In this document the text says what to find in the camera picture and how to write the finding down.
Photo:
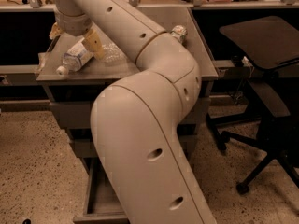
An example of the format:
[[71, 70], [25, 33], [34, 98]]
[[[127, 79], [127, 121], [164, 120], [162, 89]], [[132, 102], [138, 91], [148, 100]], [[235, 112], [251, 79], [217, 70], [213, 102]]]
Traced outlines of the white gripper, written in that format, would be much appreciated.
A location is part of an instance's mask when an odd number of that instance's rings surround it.
[[68, 16], [57, 8], [54, 9], [54, 14], [56, 22], [51, 27], [50, 40], [60, 36], [63, 32], [72, 36], [83, 35], [82, 44], [86, 50], [91, 52], [97, 60], [101, 60], [104, 57], [105, 52], [100, 37], [94, 29], [91, 29], [92, 20], [86, 14]]

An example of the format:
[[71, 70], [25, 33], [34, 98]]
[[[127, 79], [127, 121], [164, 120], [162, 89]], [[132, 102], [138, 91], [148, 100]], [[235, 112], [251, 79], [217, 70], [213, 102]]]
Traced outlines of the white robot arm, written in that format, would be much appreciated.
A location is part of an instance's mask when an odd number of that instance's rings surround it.
[[105, 88], [91, 110], [93, 143], [131, 224], [217, 224], [178, 140], [201, 89], [198, 62], [162, 26], [123, 0], [55, 0], [58, 25], [97, 25], [139, 68]]

